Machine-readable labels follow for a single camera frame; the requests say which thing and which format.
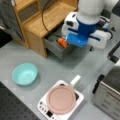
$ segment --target blue object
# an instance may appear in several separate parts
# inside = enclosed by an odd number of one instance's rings
[[[18,85],[31,85],[37,77],[37,68],[31,63],[24,63],[15,68],[12,74],[13,81]]]
[[[106,23],[104,26],[103,26],[104,29],[107,29],[109,28],[109,23]]]
[[[85,36],[89,36],[90,34],[94,33],[98,26],[97,24],[92,25],[84,24],[80,22],[78,19],[77,21],[79,23],[78,34],[82,34]]]
[[[96,31],[97,24],[87,25],[87,24],[80,22],[78,19],[77,21],[79,23],[78,30],[73,30],[72,28],[68,28],[68,30],[78,35],[69,33],[69,35],[67,36],[67,42],[70,44],[79,46],[79,47],[84,47],[88,43],[88,38],[90,37],[90,34]]]
[[[88,43],[88,37],[85,35],[74,35],[74,34],[69,34],[67,37],[67,42],[79,47],[84,47]]]

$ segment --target gray table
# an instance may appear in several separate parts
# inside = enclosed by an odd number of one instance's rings
[[[41,120],[46,120],[38,111],[40,98],[60,79],[70,82],[77,74],[81,75],[81,83],[77,90],[84,96],[83,104],[77,109],[71,120],[112,120],[92,103],[92,90],[100,74],[106,75],[114,66],[107,59],[107,54],[117,41],[109,41],[106,49],[89,52],[89,46],[76,48],[60,60],[52,53],[45,59],[12,41],[0,49],[0,80],[23,103],[25,103]],[[28,87],[16,85],[12,81],[12,71],[21,63],[33,63],[38,68],[36,82]]]

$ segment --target teal bowl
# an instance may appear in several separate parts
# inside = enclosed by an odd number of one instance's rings
[[[12,73],[13,81],[22,86],[31,85],[37,77],[37,68],[31,63],[24,63],[15,68]]]

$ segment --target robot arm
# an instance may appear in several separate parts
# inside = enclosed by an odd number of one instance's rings
[[[105,48],[111,34],[99,30],[100,15],[105,8],[112,11],[118,0],[80,0],[78,12],[71,12],[62,27],[63,37],[67,42],[79,47],[87,44],[95,48]]]

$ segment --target white pot handle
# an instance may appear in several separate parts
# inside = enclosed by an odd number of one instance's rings
[[[80,75],[77,75],[70,83],[70,86],[72,86],[73,88],[75,88],[75,86],[80,82]]]

